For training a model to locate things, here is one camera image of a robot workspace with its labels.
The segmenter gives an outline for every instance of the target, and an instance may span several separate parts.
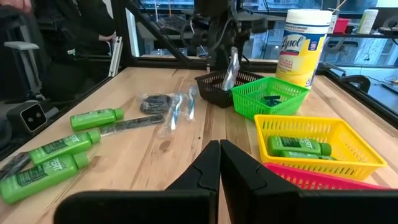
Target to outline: toothbrush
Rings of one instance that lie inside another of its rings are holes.
[[[175,108],[173,111],[173,117],[172,117],[172,124],[171,124],[172,131],[175,130],[175,128],[177,127],[177,118],[178,118],[178,113],[180,111],[180,107],[182,104],[182,95],[176,94],[174,97],[174,100],[176,102],[176,105],[175,105]]]
[[[188,116],[189,120],[193,120],[195,115],[195,96],[197,95],[197,89],[194,86],[189,88],[189,108],[188,108]]]

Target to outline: black basket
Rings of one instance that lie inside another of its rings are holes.
[[[230,90],[224,91],[221,89],[225,75],[226,70],[212,72],[195,78],[198,83],[200,96],[209,103],[213,103],[220,108],[227,108],[233,104],[232,92]],[[260,78],[263,77],[240,70],[234,86],[240,86]]]

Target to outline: white container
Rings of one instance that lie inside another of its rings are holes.
[[[330,25],[329,25],[329,30],[328,30],[328,34],[332,34],[335,26],[336,26],[336,21],[337,21],[337,16],[336,15],[332,15],[331,16],[331,21],[330,21]]]
[[[379,11],[377,9],[367,9],[363,12],[361,22],[359,23],[357,34],[370,34],[374,21]]]
[[[310,88],[329,29],[331,11],[290,9],[276,77]]]

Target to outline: red object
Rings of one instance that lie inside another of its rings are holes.
[[[344,19],[344,18],[338,18],[336,21],[335,29],[333,30],[334,34],[344,34],[346,31],[346,28],[348,26],[348,23],[351,21],[351,19]]]
[[[264,164],[266,168],[273,171],[283,179],[304,190],[386,190],[373,184],[366,184],[355,180],[333,177],[316,172],[295,169],[277,164]]]

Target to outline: plastic basket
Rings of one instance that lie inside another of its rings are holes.
[[[385,160],[342,119],[256,115],[254,121],[262,162],[354,180],[363,180],[377,168],[387,166]],[[327,142],[332,148],[331,156],[337,161],[270,156],[266,142],[273,135]]]
[[[348,180],[330,175],[294,169],[277,164],[264,164],[281,178],[304,190],[382,190],[389,189],[355,180]]]
[[[212,72],[195,78],[198,83],[200,96],[209,103],[213,103],[220,108],[226,108],[233,104],[231,91],[224,91],[221,89],[225,75],[226,70]],[[260,78],[263,77],[240,70],[238,77],[236,77],[235,86],[240,86]]]
[[[253,120],[256,114],[291,115],[297,112],[309,90],[287,81],[267,77],[232,89],[235,111]],[[280,96],[276,106],[267,106],[265,96]]]

